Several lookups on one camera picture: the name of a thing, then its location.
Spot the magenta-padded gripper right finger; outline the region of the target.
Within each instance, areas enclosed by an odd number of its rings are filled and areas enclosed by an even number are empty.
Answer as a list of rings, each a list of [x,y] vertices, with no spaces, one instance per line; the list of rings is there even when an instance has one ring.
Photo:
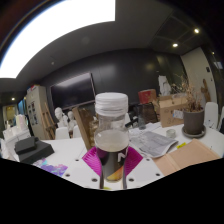
[[[123,188],[140,188],[163,177],[155,162],[129,147],[124,164]]]

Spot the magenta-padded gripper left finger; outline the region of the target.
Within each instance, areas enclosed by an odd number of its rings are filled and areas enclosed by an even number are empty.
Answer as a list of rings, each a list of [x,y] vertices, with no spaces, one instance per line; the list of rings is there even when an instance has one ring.
[[[93,147],[80,158],[75,158],[65,171],[63,178],[84,188],[99,189],[101,163]]]

